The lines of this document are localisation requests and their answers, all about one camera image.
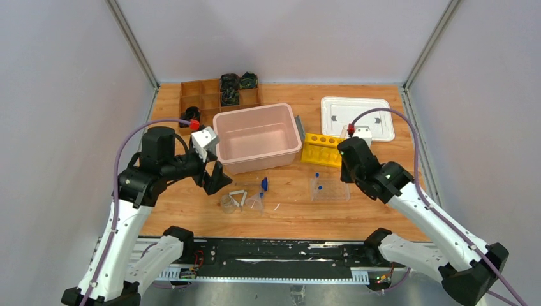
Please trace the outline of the yellow test tube rack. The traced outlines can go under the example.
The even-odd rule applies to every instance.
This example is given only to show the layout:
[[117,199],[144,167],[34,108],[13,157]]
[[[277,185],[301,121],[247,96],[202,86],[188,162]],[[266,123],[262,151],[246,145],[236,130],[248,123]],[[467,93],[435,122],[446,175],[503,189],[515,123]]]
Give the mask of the yellow test tube rack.
[[342,138],[307,133],[300,161],[302,163],[340,168],[341,153],[338,151],[337,145],[342,141]]

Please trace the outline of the pink plastic bin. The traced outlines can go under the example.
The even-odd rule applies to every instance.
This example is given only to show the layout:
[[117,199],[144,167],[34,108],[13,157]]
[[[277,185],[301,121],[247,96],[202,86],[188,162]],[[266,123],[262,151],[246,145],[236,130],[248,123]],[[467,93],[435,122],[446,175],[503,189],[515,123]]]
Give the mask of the pink plastic bin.
[[287,166],[302,148],[295,116],[287,103],[219,113],[212,127],[219,137],[218,160],[234,175]]

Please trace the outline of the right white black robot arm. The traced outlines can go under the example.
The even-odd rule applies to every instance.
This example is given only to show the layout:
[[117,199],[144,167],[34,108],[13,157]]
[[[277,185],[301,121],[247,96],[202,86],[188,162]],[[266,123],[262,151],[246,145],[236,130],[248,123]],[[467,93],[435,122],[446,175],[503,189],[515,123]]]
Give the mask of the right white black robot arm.
[[338,144],[341,180],[354,183],[368,198],[400,212],[436,246],[430,249],[378,228],[364,241],[364,257],[373,266],[399,263],[439,282],[461,305],[476,305],[503,271],[509,251],[488,244],[442,210],[413,175],[395,162],[379,163],[365,140],[353,137]]

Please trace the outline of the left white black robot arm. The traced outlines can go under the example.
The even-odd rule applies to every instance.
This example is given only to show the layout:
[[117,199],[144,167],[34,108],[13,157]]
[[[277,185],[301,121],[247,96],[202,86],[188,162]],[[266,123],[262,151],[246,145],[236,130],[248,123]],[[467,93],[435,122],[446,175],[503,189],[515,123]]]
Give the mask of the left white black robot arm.
[[189,263],[196,255],[192,231],[171,226],[134,264],[131,254],[142,226],[167,187],[191,178],[206,194],[232,182],[216,157],[219,137],[211,127],[196,127],[184,154],[175,153],[180,136],[154,126],[143,135],[140,152],[124,171],[114,173],[113,200],[107,227],[89,268],[73,288],[64,291],[64,305],[139,305],[142,296],[171,263]]

